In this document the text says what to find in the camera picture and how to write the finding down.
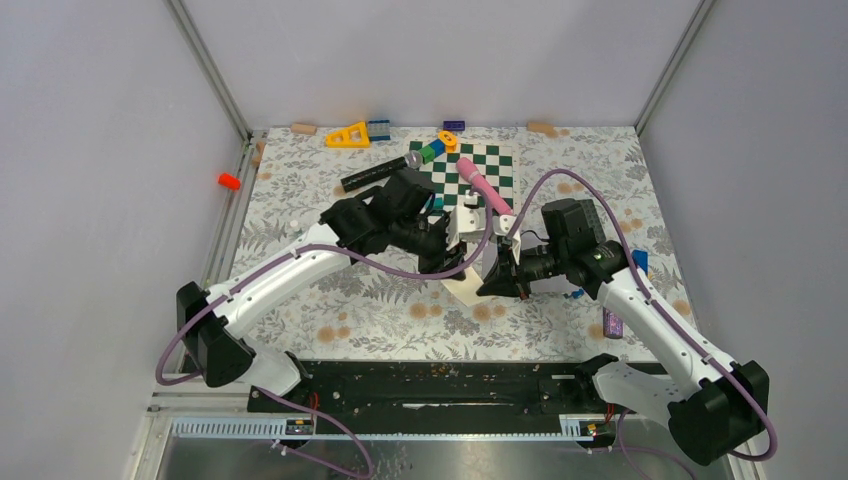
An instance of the white wall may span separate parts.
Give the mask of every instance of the white wall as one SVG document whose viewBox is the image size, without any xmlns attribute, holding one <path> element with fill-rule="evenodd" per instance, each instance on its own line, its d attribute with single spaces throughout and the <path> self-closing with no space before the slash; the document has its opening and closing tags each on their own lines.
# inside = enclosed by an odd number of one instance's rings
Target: white wall
<svg viewBox="0 0 848 480">
<path fill-rule="evenodd" d="M 698 0 L 186 0 L 254 128 L 632 125 Z"/>
<path fill-rule="evenodd" d="M 238 148 L 162 2 L 0 6 L 0 478 L 120 477 Z"/>
<path fill-rule="evenodd" d="M 642 139 L 699 322 L 771 377 L 769 480 L 845 478 L 846 19 L 719 2 Z"/>
</svg>

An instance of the robotic arm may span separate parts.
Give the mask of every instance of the robotic arm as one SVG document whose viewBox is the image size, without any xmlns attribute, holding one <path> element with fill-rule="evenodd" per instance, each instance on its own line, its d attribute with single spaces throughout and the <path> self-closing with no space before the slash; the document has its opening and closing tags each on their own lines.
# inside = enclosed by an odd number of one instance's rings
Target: robotic arm
<svg viewBox="0 0 848 480">
<path fill-rule="evenodd" d="M 323 212 L 318 224 L 286 250 L 253 269 L 203 292 L 189 283 L 177 293 L 178 328 L 214 305 L 186 335 L 184 343 L 206 384 L 217 387 L 235 380 L 284 395 L 300 381 L 301 373 L 289 356 L 256 344 L 247 333 L 266 313 L 325 275 L 355 263 L 342 253 L 312 251 L 307 245 L 333 245 L 360 255 L 395 246 L 419 257 L 420 273 L 457 267 L 466 253 L 465 240 L 483 227 L 474 207 L 458 205 L 434 224 L 422 211 L 434 185 L 419 172 L 405 168 L 384 187 L 373 187 L 354 198 L 337 201 Z M 478 289 L 480 296 L 527 298 L 530 283 L 565 275 L 594 300 L 624 319 L 665 367 L 670 380 L 634 370 L 611 355 L 600 355 L 578 368 L 578 380 L 591 401 L 615 403 L 666 426 L 681 449 L 707 465 L 764 429 L 763 423 L 735 387 L 711 364 L 718 362 L 765 409 L 768 376 L 755 362 L 737 364 L 704 339 L 659 296 L 672 320 L 707 351 L 693 350 L 660 317 L 627 270 L 628 253 L 615 241 L 598 243 L 582 207 L 572 199 L 542 207 L 548 243 L 520 250 L 520 236 L 507 236 L 515 222 L 501 215 L 494 225 L 498 260 Z M 654 290 L 644 274 L 641 280 Z M 463 274 L 455 279 L 462 280 Z M 216 300 L 225 296 L 225 301 Z"/>
</svg>

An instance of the floral tablecloth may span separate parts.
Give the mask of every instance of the floral tablecloth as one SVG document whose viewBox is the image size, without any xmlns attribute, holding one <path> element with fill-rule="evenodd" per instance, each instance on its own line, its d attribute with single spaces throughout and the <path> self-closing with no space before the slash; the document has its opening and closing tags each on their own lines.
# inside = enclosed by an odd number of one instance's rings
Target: floral tablecloth
<svg viewBox="0 0 848 480">
<path fill-rule="evenodd" d="M 315 223 L 345 195 L 339 186 L 342 177 L 401 155 L 410 138 L 436 138 L 438 133 L 427 127 L 392 128 L 391 141 L 367 149 L 329 149 L 324 146 L 329 131 L 319 129 L 316 136 L 293 134 L 288 128 L 269 132 L 232 275 L 277 252 Z M 631 248 L 649 252 L 650 275 L 660 293 L 692 321 L 633 128 L 557 128 L 547 135 L 524 128 L 470 128 L 461 138 L 513 146 L 521 195 L 552 168 L 570 168 L 586 178 L 611 203 Z M 542 204 L 588 196 L 576 181 L 553 177 L 536 196 L 522 229 L 544 230 L 538 210 Z M 597 207 L 607 238 L 613 238 L 607 215 Z M 415 271 L 414 257 L 392 248 L 375 258 Z M 583 361 L 608 352 L 630 361 L 654 361 L 630 330 L 625 329 L 621 340 L 604 338 L 601 315 L 601 307 L 588 296 L 574 300 L 553 293 L 534 294 L 526 301 L 493 298 L 469 308 L 440 282 L 394 277 L 358 264 L 285 301 L 251 336 L 304 359 Z"/>
</svg>

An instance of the green and white checkered board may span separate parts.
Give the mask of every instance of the green and white checkered board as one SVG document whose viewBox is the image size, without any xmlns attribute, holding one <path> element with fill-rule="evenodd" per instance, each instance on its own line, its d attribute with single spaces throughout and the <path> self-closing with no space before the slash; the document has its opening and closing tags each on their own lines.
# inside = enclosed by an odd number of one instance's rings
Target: green and white checkered board
<svg viewBox="0 0 848 480">
<path fill-rule="evenodd" d="M 419 150 L 427 143 L 429 142 L 413 140 L 409 142 L 409 149 Z M 459 197 L 465 195 L 471 188 L 471 185 L 456 171 L 456 161 L 461 157 L 467 157 L 474 162 L 489 185 L 497 190 L 510 207 L 516 208 L 518 162 L 513 156 L 512 147 L 460 142 L 457 153 L 439 155 L 435 160 L 418 169 L 429 175 L 430 180 L 436 184 L 436 195 L 442 199 L 445 211 L 453 210 Z"/>
</svg>

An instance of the green block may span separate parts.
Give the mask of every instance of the green block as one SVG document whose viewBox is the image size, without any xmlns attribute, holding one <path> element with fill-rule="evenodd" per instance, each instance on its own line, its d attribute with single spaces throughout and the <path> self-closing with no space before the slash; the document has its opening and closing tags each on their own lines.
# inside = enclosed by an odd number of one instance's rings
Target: green block
<svg viewBox="0 0 848 480">
<path fill-rule="evenodd" d="M 421 155 L 424 157 L 425 165 L 432 162 L 433 159 L 436 158 L 436 151 L 433 150 L 433 147 L 431 147 L 430 145 L 422 147 L 421 150 L 418 151 L 421 152 Z"/>
</svg>

